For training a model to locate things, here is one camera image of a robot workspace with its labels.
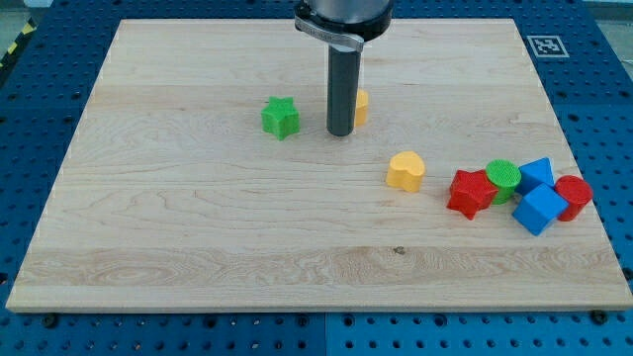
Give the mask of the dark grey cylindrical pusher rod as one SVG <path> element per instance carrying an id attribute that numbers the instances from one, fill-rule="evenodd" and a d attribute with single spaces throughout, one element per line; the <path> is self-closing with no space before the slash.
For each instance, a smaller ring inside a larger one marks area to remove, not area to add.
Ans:
<path id="1" fill-rule="evenodd" d="M 354 128 L 361 53 L 331 45 L 327 62 L 327 130 L 336 136 Z"/>

